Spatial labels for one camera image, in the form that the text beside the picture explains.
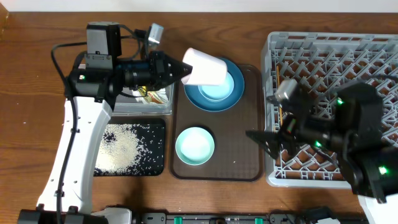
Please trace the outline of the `mint green bowl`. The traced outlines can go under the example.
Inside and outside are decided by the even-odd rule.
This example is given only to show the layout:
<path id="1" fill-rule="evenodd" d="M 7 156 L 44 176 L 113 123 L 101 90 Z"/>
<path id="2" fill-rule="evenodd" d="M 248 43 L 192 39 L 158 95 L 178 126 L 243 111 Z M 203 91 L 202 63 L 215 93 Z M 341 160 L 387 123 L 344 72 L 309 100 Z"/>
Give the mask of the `mint green bowl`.
<path id="1" fill-rule="evenodd" d="M 215 151 L 215 140 L 204 128 L 191 127 L 183 130 L 175 142 L 178 158 L 190 166 L 206 163 Z"/>

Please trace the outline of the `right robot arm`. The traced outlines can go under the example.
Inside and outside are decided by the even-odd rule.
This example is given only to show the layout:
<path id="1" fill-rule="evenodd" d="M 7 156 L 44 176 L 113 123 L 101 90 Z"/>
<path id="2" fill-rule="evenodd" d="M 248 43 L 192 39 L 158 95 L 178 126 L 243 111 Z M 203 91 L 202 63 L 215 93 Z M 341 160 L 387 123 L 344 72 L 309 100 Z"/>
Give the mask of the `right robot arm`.
<path id="1" fill-rule="evenodd" d="M 285 80 L 267 97 L 286 113 L 277 132 L 246 131 L 273 159 L 285 149 L 296 156 L 309 145 L 317 154 L 336 154 L 332 161 L 339 168 L 359 202 L 369 223 L 397 220 L 397 148 L 382 140 L 383 102 L 377 90 L 356 82 L 336 94 L 332 119 L 313 115 L 315 104 L 302 85 Z"/>

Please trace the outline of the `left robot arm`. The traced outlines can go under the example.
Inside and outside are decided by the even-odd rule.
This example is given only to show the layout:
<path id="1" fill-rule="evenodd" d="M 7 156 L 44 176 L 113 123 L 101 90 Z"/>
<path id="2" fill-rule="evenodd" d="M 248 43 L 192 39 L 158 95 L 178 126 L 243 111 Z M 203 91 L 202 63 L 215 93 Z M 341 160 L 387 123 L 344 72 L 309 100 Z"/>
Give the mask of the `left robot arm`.
<path id="1" fill-rule="evenodd" d="M 87 25 L 87 49 L 76 56 L 70 74 L 61 77 L 65 118 L 49 180 L 36 207 L 20 211 L 19 223 L 137 222 L 128 208 L 92 210 L 93 174 L 105 127 L 124 88 L 157 91 L 190 74 L 192 67 L 157 50 L 164 30 L 158 24 L 128 30 L 138 50 L 124 58 L 123 29 L 117 22 Z"/>

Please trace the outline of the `green yellow snack wrapper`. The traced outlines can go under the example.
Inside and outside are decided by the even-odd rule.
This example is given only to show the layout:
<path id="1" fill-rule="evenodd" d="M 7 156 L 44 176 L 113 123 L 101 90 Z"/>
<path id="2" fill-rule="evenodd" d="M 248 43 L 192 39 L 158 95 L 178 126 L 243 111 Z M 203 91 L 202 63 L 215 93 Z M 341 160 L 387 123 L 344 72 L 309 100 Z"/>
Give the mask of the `green yellow snack wrapper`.
<path id="1" fill-rule="evenodd" d="M 158 91 L 146 91 L 145 89 L 142 89 L 141 93 L 144 97 L 142 100 L 143 103 L 165 104 L 169 100 L 166 95 L 165 88 Z"/>

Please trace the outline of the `dark blue plate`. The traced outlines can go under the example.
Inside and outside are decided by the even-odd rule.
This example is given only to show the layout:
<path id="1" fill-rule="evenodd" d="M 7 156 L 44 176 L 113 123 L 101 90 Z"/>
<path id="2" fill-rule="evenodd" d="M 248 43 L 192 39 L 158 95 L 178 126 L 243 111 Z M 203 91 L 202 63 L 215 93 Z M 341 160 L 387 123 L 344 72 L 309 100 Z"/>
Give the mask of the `dark blue plate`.
<path id="1" fill-rule="evenodd" d="M 201 110 L 209 111 L 209 112 L 219 112 L 225 111 L 233 107 L 242 97 L 244 93 L 244 76 L 242 71 L 238 68 L 238 66 L 232 61 L 221 58 L 227 65 L 228 72 L 231 74 L 231 78 L 234 81 L 234 88 L 231 94 L 224 100 L 219 102 L 214 102 L 206 99 L 199 90 L 199 86 L 191 86 L 185 85 L 184 91 L 187 98 L 190 100 L 192 104 L 198 107 Z"/>

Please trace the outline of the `light blue small bowl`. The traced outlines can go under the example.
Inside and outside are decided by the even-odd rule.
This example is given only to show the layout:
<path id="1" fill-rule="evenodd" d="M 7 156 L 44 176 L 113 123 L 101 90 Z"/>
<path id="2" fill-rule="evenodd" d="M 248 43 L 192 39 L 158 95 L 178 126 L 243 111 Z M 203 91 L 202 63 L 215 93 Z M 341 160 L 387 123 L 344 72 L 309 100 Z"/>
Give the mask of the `light blue small bowl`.
<path id="1" fill-rule="evenodd" d="M 199 92 L 209 101 L 222 101 L 227 99 L 234 90 L 234 80 L 230 73 L 227 73 L 224 82 L 220 85 L 201 85 Z"/>

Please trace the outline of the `pink plastic cup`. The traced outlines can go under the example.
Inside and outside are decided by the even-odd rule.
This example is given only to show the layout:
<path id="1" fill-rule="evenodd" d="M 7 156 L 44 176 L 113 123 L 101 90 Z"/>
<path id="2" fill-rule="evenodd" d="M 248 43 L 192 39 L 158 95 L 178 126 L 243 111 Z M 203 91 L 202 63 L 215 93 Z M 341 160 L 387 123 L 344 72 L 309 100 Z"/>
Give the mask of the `pink plastic cup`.
<path id="1" fill-rule="evenodd" d="M 226 79 L 226 63 L 199 50 L 187 49 L 182 62 L 192 66 L 192 71 L 181 79 L 184 85 L 220 85 Z"/>

